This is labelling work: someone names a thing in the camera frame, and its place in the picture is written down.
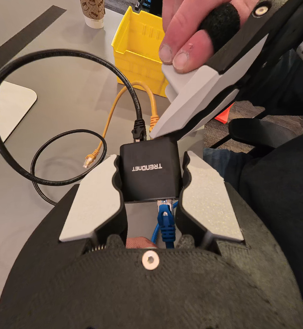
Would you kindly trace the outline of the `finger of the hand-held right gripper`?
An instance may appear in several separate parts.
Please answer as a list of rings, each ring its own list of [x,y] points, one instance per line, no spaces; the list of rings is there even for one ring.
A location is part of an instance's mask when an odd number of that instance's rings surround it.
[[[267,37],[268,35],[265,35],[224,74],[219,74],[207,65],[200,67],[154,126],[149,134],[150,138],[157,138],[182,129],[221,91],[238,82],[260,54]]]
[[[220,92],[202,111],[192,117],[184,128],[178,131],[178,140],[194,132],[233,103],[239,93],[238,88],[226,88]]]

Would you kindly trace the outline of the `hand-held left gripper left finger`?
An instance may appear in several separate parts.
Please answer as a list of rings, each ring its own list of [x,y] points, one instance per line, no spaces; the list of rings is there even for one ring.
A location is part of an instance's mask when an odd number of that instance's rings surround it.
[[[119,162],[118,155],[111,155],[82,179],[59,236],[61,242],[90,238],[101,245],[112,234],[126,242],[128,220]]]

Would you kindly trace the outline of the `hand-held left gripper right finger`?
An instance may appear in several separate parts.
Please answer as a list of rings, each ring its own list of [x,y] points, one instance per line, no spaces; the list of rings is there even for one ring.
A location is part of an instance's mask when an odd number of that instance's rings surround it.
[[[223,178],[198,157],[187,151],[183,157],[183,188],[178,201],[178,229],[195,241],[220,238],[244,241]]]

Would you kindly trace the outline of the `large yellow bin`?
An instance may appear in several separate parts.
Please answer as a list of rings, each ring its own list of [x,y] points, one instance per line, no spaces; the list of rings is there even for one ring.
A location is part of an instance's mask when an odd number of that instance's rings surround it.
[[[164,38],[162,18],[128,7],[112,41],[115,66],[130,82],[142,81],[155,95],[166,97],[168,82],[158,56]]]

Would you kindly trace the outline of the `black network switch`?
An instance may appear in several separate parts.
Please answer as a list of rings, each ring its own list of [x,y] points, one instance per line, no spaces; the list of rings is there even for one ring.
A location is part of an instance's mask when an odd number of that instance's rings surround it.
[[[160,138],[122,145],[119,172],[125,203],[177,199],[182,189],[177,142]]]

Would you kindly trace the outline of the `person's left hand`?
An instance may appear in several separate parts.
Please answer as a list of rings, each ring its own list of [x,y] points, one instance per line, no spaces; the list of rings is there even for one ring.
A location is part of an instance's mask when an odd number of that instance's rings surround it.
[[[155,249],[157,246],[146,237],[131,237],[126,240],[127,249]]]

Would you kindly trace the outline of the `person's right hand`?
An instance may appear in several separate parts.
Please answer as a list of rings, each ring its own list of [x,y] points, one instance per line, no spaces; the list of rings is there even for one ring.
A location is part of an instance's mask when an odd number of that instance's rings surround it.
[[[159,48],[159,58],[172,64],[178,73],[198,69],[214,54],[208,33],[199,30],[202,20],[224,0],[165,0],[162,23],[165,36]]]

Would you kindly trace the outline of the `orange red floor bag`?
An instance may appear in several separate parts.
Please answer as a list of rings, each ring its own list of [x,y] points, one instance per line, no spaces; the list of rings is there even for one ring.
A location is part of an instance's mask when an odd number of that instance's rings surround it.
[[[224,109],[221,113],[219,113],[214,119],[221,122],[222,124],[226,124],[228,122],[228,117],[230,113],[230,109],[233,106],[234,102],[229,105],[226,109]]]

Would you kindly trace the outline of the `paper coffee cup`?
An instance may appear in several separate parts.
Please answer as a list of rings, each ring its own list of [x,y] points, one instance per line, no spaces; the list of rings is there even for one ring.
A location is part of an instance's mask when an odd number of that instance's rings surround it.
[[[80,0],[85,23],[93,29],[104,27],[105,1],[104,0]]]

